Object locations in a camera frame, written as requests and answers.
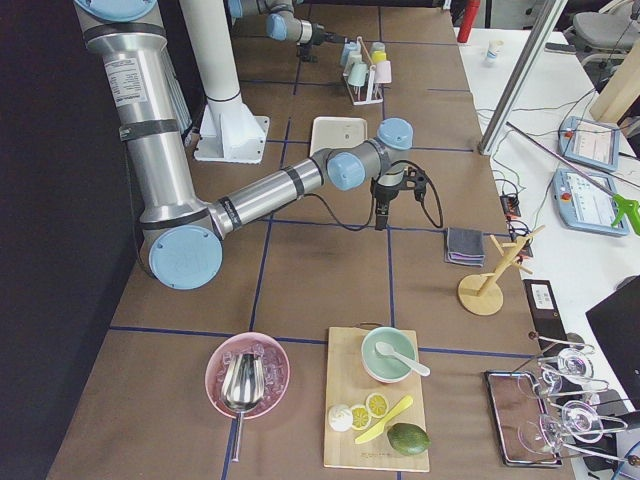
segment bowl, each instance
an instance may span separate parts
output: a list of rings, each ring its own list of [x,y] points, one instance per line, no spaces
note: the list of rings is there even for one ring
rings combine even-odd
[[[382,383],[396,383],[407,378],[411,369],[394,357],[380,355],[376,351],[376,342],[386,342],[396,352],[417,360],[418,352],[409,337],[397,328],[378,327],[371,330],[362,341],[362,364],[369,375]]]
[[[284,396],[289,385],[289,358],[276,340],[258,332],[234,335],[213,352],[204,374],[205,390],[216,410],[231,418],[235,418],[236,413],[222,402],[220,391],[231,358],[239,353],[255,353],[262,357],[264,396],[260,403],[244,416],[245,419],[256,418],[271,411]]]

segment black backdrop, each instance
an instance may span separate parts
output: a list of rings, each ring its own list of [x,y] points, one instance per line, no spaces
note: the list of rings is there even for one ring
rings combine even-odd
[[[200,81],[182,15],[177,0],[161,3],[194,111]],[[40,479],[134,264],[134,243],[117,113],[72,0],[0,2],[0,44],[0,478]]]

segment brown table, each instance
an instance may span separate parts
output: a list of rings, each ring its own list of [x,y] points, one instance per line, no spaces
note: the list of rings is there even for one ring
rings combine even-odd
[[[271,117],[259,166],[202,164],[191,171],[200,198],[214,200],[308,155],[316,116],[366,118],[373,133],[399,116],[415,130],[411,160],[432,177],[445,226],[505,234],[489,160],[448,14],[439,9],[298,8],[332,30],[383,40],[394,83],[384,105],[353,107],[339,83],[340,49],[317,49],[299,65],[295,46],[255,38],[264,19],[238,24],[234,48],[245,103]],[[368,189],[320,193],[347,223],[368,214]],[[485,244],[487,265],[498,256]],[[519,275],[500,279],[505,305],[476,317],[456,299],[459,280],[477,270],[443,262],[443,234],[410,193],[391,206],[390,228],[351,233],[316,199],[304,199],[224,242],[218,277],[195,291],[174,291],[135,267],[87,382],[51,479],[396,479],[394,472],[322,466],[327,329],[362,321],[415,330],[432,479],[571,478],[560,470],[502,465],[482,372],[508,369],[536,351]],[[204,371],[226,338],[247,330],[276,337],[291,362],[282,402],[245,426],[241,461],[230,464],[231,421],[204,391]]]

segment green avocado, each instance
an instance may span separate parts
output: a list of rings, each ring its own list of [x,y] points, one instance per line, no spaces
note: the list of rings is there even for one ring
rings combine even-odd
[[[402,455],[418,455],[431,445],[427,432],[411,423],[396,423],[387,431],[387,438]]]

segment cutting board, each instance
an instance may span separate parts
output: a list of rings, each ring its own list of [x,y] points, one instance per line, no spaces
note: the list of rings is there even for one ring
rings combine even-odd
[[[368,330],[360,328],[333,327],[329,329],[324,466],[428,472],[428,451],[413,456],[401,455],[391,448],[386,432],[368,443],[356,445],[354,440],[363,431],[336,432],[329,426],[326,413],[333,405],[344,403],[351,406],[356,403],[364,403],[367,395],[380,392],[389,400],[389,408],[407,394],[413,397],[413,405],[391,420],[387,424],[388,426],[394,423],[413,423],[426,430],[421,382],[428,382],[429,377],[422,379],[418,374],[412,372],[401,382],[392,384],[380,383],[371,378],[364,370],[360,356],[360,345],[368,332]],[[416,332],[413,330],[403,330],[403,332],[416,346]],[[377,421],[378,419],[374,418],[370,426],[375,425]]]

